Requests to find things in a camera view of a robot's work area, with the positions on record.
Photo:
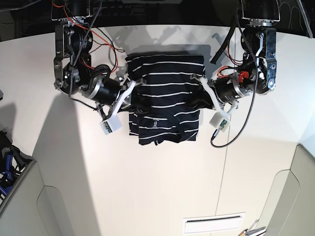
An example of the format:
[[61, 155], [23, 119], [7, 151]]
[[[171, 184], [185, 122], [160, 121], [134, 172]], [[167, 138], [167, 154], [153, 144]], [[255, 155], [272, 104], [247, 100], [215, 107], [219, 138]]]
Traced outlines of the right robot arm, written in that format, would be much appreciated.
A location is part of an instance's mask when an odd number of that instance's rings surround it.
[[74, 95], [80, 93], [92, 100], [90, 109], [98, 111], [107, 120], [122, 111], [148, 113], [149, 103], [140, 96], [139, 87], [144, 79], [127, 76], [111, 78], [118, 68], [116, 60], [112, 67], [106, 64], [92, 66], [91, 53], [96, 32], [92, 30], [102, 6], [92, 13], [89, 0], [54, 0], [52, 16], [59, 24], [55, 27], [54, 86], [72, 101], [83, 103]]

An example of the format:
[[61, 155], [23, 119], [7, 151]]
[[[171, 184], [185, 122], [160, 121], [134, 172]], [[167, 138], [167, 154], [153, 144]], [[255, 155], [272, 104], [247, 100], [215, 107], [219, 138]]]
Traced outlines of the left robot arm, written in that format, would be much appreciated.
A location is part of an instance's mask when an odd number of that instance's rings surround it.
[[[240, 29], [240, 19], [248, 20], [248, 25]], [[237, 13], [219, 51], [211, 63], [215, 64], [235, 29], [240, 29], [241, 46], [244, 50], [241, 62], [234, 63], [232, 74], [224, 75], [221, 68], [215, 80], [205, 76], [192, 75], [201, 83], [201, 88], [188, 99], [190, 108], [208, 108], [221, 112], [225, 104], [237, 108], [240, 98], [251, 94], [265, 95], [275, 89], [276, 61], [276, 29], [274, 22], [280, 21], [279, 4], [276, 0], [241, 0]]]

